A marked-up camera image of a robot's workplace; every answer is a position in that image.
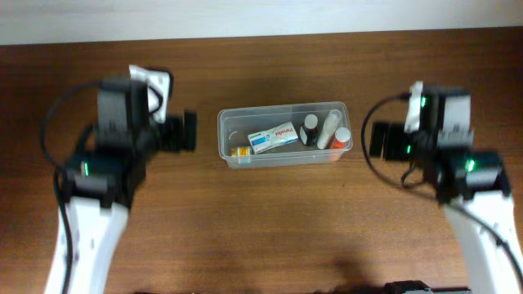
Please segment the orange tube white cap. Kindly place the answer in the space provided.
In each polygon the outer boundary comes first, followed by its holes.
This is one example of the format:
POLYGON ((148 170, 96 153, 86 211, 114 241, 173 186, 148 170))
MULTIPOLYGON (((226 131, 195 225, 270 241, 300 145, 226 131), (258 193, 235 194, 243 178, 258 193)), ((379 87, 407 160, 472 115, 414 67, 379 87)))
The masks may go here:
POLYGON ((346 127, 339 127, 333 134, 330 149, 345 149, 351 139, 351 131, 346 127))

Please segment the white spray bottle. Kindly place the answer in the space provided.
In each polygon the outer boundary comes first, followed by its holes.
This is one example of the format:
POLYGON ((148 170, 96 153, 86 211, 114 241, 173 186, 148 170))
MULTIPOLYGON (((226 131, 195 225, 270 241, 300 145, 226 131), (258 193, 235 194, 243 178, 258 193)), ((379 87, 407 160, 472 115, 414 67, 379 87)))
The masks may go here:
POLYGON ((341 120, 342 112, 340 110, 333 109, 329 112, 327 118, 324 120, 323 128, 317 140, 317 147, 319 149, 327 148, 327 144, 330 142, 330 139, 337 130, 338 124, 341 120))

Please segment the Tiger Balm jar gold lid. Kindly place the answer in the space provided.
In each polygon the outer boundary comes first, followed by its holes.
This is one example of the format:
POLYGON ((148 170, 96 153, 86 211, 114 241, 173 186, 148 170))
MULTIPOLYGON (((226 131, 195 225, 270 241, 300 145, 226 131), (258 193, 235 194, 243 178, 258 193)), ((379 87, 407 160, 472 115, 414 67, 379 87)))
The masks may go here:
POLYGON ((252 148, 250 146, 239 146, 231 149, 231 156, 238 164, 250 163, 252 148))

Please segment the dark brown bottle white cap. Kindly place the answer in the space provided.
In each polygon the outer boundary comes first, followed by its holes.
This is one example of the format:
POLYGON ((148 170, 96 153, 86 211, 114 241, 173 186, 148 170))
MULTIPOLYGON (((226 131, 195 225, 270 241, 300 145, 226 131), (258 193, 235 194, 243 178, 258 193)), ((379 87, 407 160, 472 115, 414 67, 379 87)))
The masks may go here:
POLYGON ((305 146, 316 144, 318 137, 318 118, 314 114, 308 114, 300 126, 300 139, 305 146))

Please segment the white Panadol box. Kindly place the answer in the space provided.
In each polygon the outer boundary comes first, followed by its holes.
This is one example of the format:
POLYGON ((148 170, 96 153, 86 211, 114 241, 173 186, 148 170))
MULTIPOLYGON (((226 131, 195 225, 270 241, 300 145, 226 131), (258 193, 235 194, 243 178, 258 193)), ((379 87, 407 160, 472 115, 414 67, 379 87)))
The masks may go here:
POLYGON ((269 149, 294 143, 298 140, 297 132, 291 122, 283 123, 265 131, 258 131, 248 135, 249 144, 255 154, 269 149))

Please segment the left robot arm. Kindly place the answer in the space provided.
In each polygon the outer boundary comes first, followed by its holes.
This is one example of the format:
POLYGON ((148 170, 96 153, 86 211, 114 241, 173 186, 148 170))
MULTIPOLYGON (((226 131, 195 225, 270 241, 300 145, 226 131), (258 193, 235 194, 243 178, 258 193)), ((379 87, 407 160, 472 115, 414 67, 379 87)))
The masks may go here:
POLYGON ((102 293, 118 241, 127 226, 134 195, 146 178, 146 165, 158 152, 193 151, 197 116, 167 114, 173 78, 107 78, 77 85, 48 110, 50 122, 60 104, 97 88, 97 120, 86 125, 65 163, 39 143, 54 166, 58 204, 56 247, 47 293, 102 293))

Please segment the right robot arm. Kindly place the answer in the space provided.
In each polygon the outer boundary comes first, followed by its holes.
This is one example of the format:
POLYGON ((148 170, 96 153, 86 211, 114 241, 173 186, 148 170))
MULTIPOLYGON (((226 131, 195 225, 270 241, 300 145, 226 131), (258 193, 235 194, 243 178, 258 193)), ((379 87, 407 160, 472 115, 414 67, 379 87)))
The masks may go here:
POLYGON ((473 149, 470 92, 416 82, 373 109, 392 101, 407 103, 405 122, 376 123, 372 138, 382 142, 363 145, 365 159, 406 161, 405 176, 421 171, 461 247, 471 292, 520 293, 522 251, 512 187, 497 152, 473 149))

